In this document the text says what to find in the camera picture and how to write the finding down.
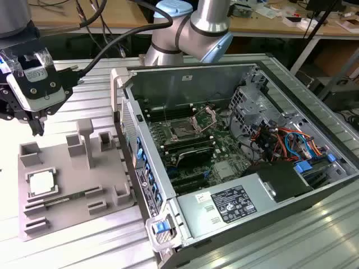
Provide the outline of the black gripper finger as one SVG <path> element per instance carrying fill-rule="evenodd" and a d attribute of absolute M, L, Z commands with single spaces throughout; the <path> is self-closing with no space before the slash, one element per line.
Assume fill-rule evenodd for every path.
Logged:
<path fill-rule="evenodd" d="M 44 123 L 39 119 L 31 119 L 28 121 L 33 136 L 43 136 Z"/>

